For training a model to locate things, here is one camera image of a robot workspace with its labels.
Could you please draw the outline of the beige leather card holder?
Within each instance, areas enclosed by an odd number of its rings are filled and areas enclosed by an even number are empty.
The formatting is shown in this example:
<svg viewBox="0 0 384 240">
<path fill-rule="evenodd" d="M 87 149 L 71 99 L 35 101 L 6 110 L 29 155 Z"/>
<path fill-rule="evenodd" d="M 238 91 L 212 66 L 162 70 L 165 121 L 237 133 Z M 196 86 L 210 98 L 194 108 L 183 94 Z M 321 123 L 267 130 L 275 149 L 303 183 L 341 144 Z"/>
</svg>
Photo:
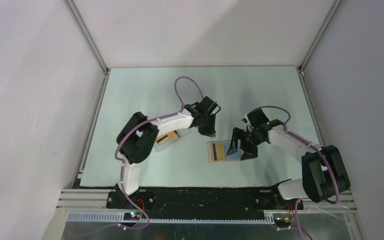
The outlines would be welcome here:
<svg viewBox="0 0 384 240">
<path fill-rule="evenodd" d="M 230 140 L 209 141 L 207 143 L 208 160 L 210 163 L 235 163 L 241 161 L 243 151 L 239 148 L 232 155 L 227 155 Z"/>
</svg>

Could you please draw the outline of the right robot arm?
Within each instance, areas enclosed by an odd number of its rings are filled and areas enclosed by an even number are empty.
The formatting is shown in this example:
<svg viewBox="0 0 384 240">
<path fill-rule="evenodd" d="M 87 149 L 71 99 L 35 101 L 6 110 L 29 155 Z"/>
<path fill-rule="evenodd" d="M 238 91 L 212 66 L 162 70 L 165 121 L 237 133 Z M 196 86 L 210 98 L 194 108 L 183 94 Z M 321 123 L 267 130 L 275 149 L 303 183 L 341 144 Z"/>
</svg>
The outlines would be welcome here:
<svg viewBox="0 0 384 240">
<path fill-rule="evenodd" d="M 301 178 L 289 179 L 274 185 L 271 204 L 284 209 L 291 200 L 309 199 L 314 203 L 326 201 L 338 204 L 340 194 L 351 188 L 350 179 L 341 153 L 334 145 L 322 146 L 292 131 L 287 119 L 270 120 L 264 106 L 257 107 L 244 116 L 245 128 L 235 127 L 226 155 L 241 152 L 240 159 L 251 160 L 258 156 L 258 146 L 273 145 L 300 163 Z"/>
</svg>

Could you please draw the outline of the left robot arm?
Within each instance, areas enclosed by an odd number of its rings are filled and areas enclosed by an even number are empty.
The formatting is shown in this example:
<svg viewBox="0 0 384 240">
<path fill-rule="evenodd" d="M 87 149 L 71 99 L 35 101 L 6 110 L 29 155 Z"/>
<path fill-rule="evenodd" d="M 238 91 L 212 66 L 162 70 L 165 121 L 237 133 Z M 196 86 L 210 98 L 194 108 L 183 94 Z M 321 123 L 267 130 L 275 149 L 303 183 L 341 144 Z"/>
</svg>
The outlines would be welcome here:
<svg viewBox="0 0 384 240">
<path fill-rule="evenodd" d="M 139 176 L 142 162 L 150 155 L 158 137 L 182 129 L 197 128 L 202 136 L 215 137 L 216 114 L 221 107 L 205 96 L 200 102 L 186 104 L 167 115 L 149 118 L 138 111 L 132 115 L 116 138 L 114 158 L 121 161 L 121 189 L 118 201 L 125 208 L 138 202 Z"/>
</svg>

